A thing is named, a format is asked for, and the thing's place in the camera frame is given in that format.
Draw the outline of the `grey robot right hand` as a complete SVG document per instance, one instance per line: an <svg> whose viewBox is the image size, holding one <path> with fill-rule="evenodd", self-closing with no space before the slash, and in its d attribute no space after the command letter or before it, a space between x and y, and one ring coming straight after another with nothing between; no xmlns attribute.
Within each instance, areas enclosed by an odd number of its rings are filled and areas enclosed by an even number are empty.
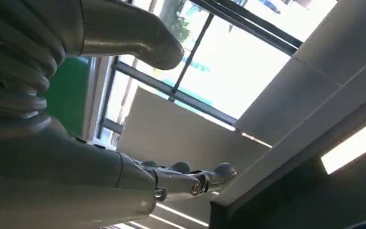
<svg viewBox="0 0 366 229"><path fill-rule="evenodd" d="M0 229L99 229L218 191L236 170L170 167L68 134L45 113L66 57L133 55L170 70L184 50L153 13L120 0L0 0Z"/></svg>

